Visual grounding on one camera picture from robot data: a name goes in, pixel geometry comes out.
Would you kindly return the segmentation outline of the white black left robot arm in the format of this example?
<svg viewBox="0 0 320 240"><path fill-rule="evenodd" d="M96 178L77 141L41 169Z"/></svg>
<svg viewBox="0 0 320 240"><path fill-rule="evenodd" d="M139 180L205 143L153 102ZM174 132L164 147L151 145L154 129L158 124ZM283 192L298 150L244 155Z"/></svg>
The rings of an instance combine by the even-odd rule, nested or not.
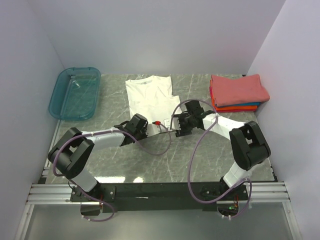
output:
<svg viewBox="0 0 320 240"><path fill-rule="evenodd" d="M82 195L88 201L105 200L101 184L86 169L90 154L107 147L122 147L147 137L148 120L135 114L131 120L103 131L84 132L70 128L48 153L48 160L68 180L82 188Z"/></svg>

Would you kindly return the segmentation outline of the white t shirt red print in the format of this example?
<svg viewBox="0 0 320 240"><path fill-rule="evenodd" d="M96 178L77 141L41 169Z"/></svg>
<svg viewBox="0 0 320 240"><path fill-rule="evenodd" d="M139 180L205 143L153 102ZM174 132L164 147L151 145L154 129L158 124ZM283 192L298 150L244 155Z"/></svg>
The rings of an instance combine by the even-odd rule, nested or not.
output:
<svg viewBox="0 0 320 240"><path fill-rule="evenodd" d="M181 102L173 95L170 76L152 75L143 79L129 79L125 82L129 114L144 116L149 123L171 117L175 107Z"/></svg>

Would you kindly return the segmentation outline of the aluminium rail frame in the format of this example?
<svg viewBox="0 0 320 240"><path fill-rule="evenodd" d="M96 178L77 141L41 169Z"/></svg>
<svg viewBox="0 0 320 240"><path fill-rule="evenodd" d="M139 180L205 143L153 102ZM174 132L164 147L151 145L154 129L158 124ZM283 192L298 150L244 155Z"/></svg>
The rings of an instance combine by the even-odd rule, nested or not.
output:
<svg viewBox="0 0 320 240"><path fill-rule="evenodd" d="M71 203L71 189L45 164L41 184L32 185L17 240L299 240L286 185L265 162L253 173L249 208L227 220L199 210L121 212L107 222L90 222Z"/></svg>

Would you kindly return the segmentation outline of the teal plastic bin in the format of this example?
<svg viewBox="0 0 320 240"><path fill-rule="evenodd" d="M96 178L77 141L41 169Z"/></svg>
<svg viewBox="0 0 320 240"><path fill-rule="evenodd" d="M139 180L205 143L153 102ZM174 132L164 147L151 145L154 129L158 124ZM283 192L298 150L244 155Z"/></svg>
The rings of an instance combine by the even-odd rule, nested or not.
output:
<svg viewBox="0 0 320 240"><path fill-rule="evenodd" d="M94 67L70 67L56 80L48 111L61 121L84 121L95 114L101 73Z"/></svg>

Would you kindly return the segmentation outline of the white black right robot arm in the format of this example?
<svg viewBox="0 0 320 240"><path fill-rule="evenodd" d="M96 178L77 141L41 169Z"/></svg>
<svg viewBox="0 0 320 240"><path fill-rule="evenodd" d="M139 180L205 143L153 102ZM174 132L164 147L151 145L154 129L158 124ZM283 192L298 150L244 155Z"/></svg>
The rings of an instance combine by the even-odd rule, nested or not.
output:
<svg viewBox="0 0 320 240"><path fill-rule="evenodd" d="M233 155L233 164L218 183L217 199L230 200L237 194L237 187L250 181L253 169L263 163L271 155L271 149L262 133L259 124L255 121L235 121L219 115L213 107L205 111L199 99L188 99L179 103L173 110L169 128L177 120L179 128L175 130L177 137L190 135L194 128L203 130L203 134L196 143L187 172L187 186L193 198L191 168L197 148L203 138L209 133L216 133L230 141Z"/></svg>

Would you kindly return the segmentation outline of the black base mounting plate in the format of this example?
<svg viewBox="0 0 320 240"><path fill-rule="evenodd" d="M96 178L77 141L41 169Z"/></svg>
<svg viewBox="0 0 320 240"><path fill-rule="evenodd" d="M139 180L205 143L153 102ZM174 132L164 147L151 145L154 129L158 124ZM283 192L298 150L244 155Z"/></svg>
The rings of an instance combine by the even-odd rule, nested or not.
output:
<svg viewBox="0 0 320 240"><path fill-rule="evenodd" d="M101 183L93 197L103 200L118 211L162 211L162 210L203 210L217 211L217 203L202 204L190 194L186 182L166 183ZM218 198L227 190L221 182L192 182L191 188L197 198L210 201ZM221 201L246 201L249 190L242 184L231 190ZM93 205L93 200L73 187L70 195L73 203Z"/></svg>

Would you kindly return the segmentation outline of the blue folded t shirt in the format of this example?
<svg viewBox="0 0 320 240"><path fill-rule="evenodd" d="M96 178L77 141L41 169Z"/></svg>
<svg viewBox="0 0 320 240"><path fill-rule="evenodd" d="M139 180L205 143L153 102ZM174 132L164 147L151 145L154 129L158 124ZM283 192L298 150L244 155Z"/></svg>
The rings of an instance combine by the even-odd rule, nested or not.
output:
<svg viewBox="0 0 320 240"><path fill-rule="evenodd" d="M217 105L214 106L217 108L226 108L226 107L245 107L245 106L259 106L261 102L247 102L247 103L240 103L240 104L231 104L231 105Z"/></svg>

